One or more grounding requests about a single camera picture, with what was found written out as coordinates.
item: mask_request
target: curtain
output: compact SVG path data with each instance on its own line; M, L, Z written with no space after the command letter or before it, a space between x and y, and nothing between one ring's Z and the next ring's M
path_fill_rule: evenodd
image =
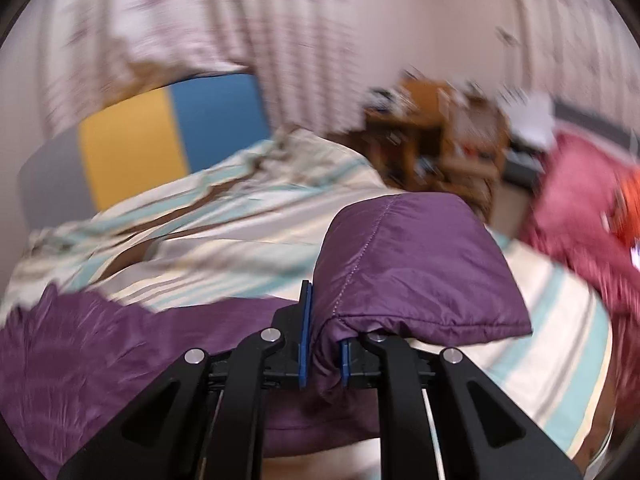
M271 122L360 125L350 0L240 0Z
M609 0L520 0L526 86L640 133L640 48Z
M350 10L349 0L47 0L34 60L43 130L247 66L274 128L349 130L360 121Z

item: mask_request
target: metal screw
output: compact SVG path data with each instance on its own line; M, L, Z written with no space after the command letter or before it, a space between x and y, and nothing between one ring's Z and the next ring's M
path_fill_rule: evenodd
M375 341L376 343L382 343L386 339L386 335L379 334L378 332L372 332L369 334L369 339Z
M192 348L184 355L184 360L190 365L201 363L204 359L204 352L199 348Z
M260 337L264 341L268 341L269 343L275 343L278 339L280 339L281 335L282 334L280 333L280 330L273 327L265 328L262 332L260 332Z
M447 348L442 354L445 361L457 365L463 359L462 352L457 348Z

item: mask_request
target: striped blanket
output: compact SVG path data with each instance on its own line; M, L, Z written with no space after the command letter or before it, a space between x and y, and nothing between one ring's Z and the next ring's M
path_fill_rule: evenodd
M31 235L0 320L17 303L35 304L52 281L157 311L230 296L295 300L334 215L395 192L363 157L305 130L265 140L90 221ZM494 237L534 334L464 351L574 456L609 367L609 319L578 277L517 241Z

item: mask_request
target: red cloth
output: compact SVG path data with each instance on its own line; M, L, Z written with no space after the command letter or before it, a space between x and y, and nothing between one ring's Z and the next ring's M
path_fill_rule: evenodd
M635 170L630 178L620 185L620 203L611 232L629 250L640 239L640 170Z
M640 418L640 272L602 223L634 168L588 140L558 136L521 240L565 264L600 292L614 333L618 420Z

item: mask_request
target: bed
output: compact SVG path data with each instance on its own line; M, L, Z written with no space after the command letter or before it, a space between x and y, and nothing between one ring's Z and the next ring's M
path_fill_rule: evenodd
M602 217L620 181L637 167L638 140L593 114L558 104L558 145L545 160L545 176L520 236L589 282L612 317L618 369L617 424L633 425L638 405L640 274Z
M112 126L111 142L129 142L126 155L130 156L129 137L134 134L122 124L113 125L130 120L127 110L137 106L135 101L146 106L148 99L142 94L115 105L115 110L107 108L98 113L98 118L89 118L67 134L72 141L67 139L63 146L84 146L76 148L81 154L74 156L102 153L111 173L119 171L128 176L118 180L117 189L111 186L105 192L100 172L85 167L86 196L73 192L52 202L52 208L59 209L55 213L58 216L31 234L28 250L15 267L2 301L2 319L18 304L36 303L50 282L62 291L88 288L109 300L124 305L139 303L154 312L225 297L295 300L301 281L312 276L322 239L335 214L351 203L398 193L384 186L362 156L295 126L280 129L273 138L269 138L268 129L258 129L263 132L258 136L267 137L258 140L236 135L236 147L246 144L244 149L193 173L191 168L198 168L187 164L181 178L180 174L176 179L172 173L154 173L160 180L146 181L145 185L156 187L139 192L130 186L136 173L128 174L131 167L113 160L123 156L124 150L91 150L85 137L91 132L98 132L99 137L103 131L100 124L107 121ZM257 116L262 117L248 126L256 134L257 125L266 121L259 103L254 98L241 102L242 109L257 109ZM216 107L216 99L200 105ZM157 129L157 123L150 124ZM138 121L136 127L144 138L145 121ZM174 121L174 127L180 129L179 120ZM209 123L200 134L210 136L212 131L215 128ZM127 135L119 137L114 132ZM174 132L174 140L184 140L187 135ZM140 145L138 166L145 166L150 153L144 143ZM23 193L40 196L38 188L55 180L52 168L56 160L59 173L68 178L70 158L60 158L60 146L55 145L51 153L48 147L43 147L45 153L34 155L38 163L32 168L26 164L21 177ZM158 156L158 150L156 146L151 155ZM217 156L213 145L210 150L211 156ZM39 173L41 168L47 168L46 178ZM146 178L151 173L149 170L143 175ZM98 214L82 219L80 210L69 205L74 197L94 199L91 206ZM84 207L84 216L90 216L93 212ZM33 211L35 221L38 214ZM63 214L75 216L52 226ZM464 350L581 470L586 471L594 462L597 467L610 439L615 398L614 369L610 366L612 331L606 311L598 295L571 272L518 241L494 237L526 300L534 336ZM35 451L36 434L28 438L30 428L20 426L12 417L8 406L15 397L5 390L0 399L0 409L9 427L22 436L20 444L27 455L47 478L54 478L59 460L68 458L74 447L58 450L58 462L47 453L44 460L42 448ZM300 478L303 474L306 478L375 478L379 458L376 440L369 440L305 456L268 458L265 478Z

